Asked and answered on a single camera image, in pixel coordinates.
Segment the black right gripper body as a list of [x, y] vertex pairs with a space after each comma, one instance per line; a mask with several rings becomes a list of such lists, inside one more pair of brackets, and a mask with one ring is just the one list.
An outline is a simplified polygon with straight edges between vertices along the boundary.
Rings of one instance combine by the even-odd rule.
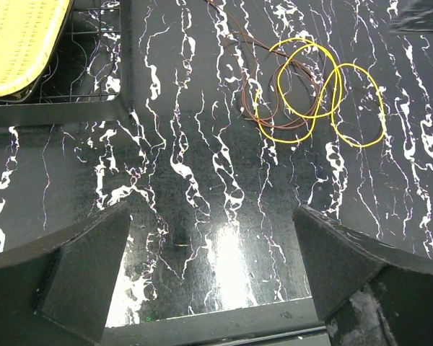
[[395, 34], [433, 33], [433, 0], [410, 1], [390, 22]]

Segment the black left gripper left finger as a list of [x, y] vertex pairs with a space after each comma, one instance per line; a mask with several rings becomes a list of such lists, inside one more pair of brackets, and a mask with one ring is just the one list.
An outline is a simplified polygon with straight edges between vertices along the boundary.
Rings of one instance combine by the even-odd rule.
[[98, 345], [130, 227], [127, 202], [0, 253], [0, 345]]

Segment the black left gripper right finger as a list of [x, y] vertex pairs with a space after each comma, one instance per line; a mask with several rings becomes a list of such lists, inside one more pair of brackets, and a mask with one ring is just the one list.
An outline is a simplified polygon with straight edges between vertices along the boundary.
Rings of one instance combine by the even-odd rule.
[[332, 345], [433, 345], [433, 260], [307, 205], [293, 215], [318, 319]]

